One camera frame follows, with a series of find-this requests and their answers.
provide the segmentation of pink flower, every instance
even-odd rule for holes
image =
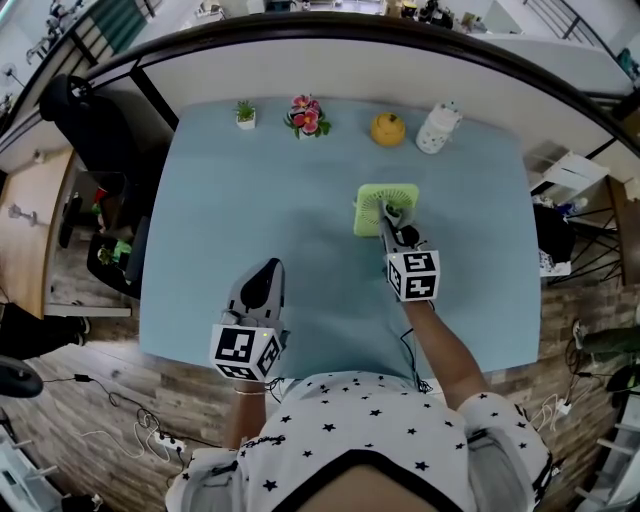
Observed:
[[[294,107],[306,109],[310,101],[311,101],[311,96],[296,96],[295,98],[293,98],[293,101],[291,102],[291,104]]]
[[[311,135],[318,129],[318,113],[315,110],[307,110],[304,114],[293,118],[293,124],[302,129],[306,135]]]

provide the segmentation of forearm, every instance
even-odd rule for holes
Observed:
[[[236,388],[241,391],[251,393],[261,393],[264,386],[259,385],[252,388]],[[264,427],[267,419],[265,408],[265,395],[239,395],[236,394],[229,420],[227,421],[227,431],[225,435],[225,448],[238,449],[244,438],[251,439],[257,437]]]
[[[469,349],[438,318],[427,302],[406,302],[404,309],[447,405],[457,409],[469,396],[489,386]]]

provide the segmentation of light blue table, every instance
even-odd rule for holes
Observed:
[[[187,108],[155,203],[142,286],[143,351],[209,366],[212,325],[234,280],[268,257],[286,272],[282,318],[291,331],[274,375],[369,370],[410,376],[398,340],[408,326],[385,283],[377,239],[353,235],[364,183],[415,183],[418,220],[440,251],[438,314],[483,371],[536,360],[540,277],[519,142],[463,121],[425,155],[413,139],[426,112],[323,100],[329,136],[297,140],[289,101],[257,102],[257,127],[235,126],[232,102]],[[392,110],[407,140],[383,148],[371,120]],[[420,354],[422,377],[431,376]]]

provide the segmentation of small green fan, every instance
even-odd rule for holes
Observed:
[[[415,207],[418,187],[411,184],[367,184],[358,189],[356,220],[353,232],[356,236],[378,236],[378,202],[386,201],[394,208]]]

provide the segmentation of yellow pumpkin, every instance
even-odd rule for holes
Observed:
[[[404,121],[391,112],[385,112],[371,123],[371,137],[381,146],[397,146],[406,133]]]

